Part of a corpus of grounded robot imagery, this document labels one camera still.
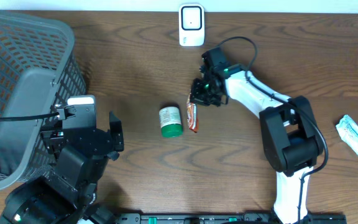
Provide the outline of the red chocolate bar wrapper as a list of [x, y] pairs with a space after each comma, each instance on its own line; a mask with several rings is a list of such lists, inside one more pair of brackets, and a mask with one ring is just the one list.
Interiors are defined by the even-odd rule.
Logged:
[[199, 130], [199, 121], [198, 121], [198, 110], [197, 104], [191, 102], [191, 94], [189, 94], [187, 102], [186, 102], [186, 109], [187, 109], [187, 122], [188, 122], [188, 129], [197, 133]]

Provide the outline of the white bottle green cap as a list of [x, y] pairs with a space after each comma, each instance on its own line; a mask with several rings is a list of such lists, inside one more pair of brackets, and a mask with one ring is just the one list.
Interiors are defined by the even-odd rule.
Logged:
[[180, 110], [176, 106], [162, 108], [159, 113], [160, 128], [164, 138], [175, 138], [183, 134]]

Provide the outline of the teal tissue packet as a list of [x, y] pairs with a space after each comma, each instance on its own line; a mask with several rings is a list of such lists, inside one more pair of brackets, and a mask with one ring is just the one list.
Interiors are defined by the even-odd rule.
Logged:
[[336, 125], [340, 138], [357, 154], [358, 156], [358, 125], [348, 115], [344, 115]]

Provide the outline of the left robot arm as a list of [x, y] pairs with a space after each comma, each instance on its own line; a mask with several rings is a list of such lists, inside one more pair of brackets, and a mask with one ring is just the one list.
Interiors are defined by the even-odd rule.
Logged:
[[77, 223], [90, 217], [99, 179], [124, 150], [122, 123], [110, 113], [109, 129], [98, 129], [92, 104], [60, 106], [57, 114], [57, 121], [40, 130], [55, 162], [7, 196], [0, 224]]

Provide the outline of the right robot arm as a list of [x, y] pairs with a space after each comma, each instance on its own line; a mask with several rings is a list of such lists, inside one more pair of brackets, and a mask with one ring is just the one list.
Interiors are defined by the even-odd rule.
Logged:
[[309, 101], [274, 91], [242, 65], [202, 65], [200, 73], [191, 86], [190, 102], [220, 106], [225, 96], [258, 117], [264, 155], [277, 175], [273, 211], [281, 223], [302, 223], [308, 214], [309, 177], [325, 167], [329, 155]]

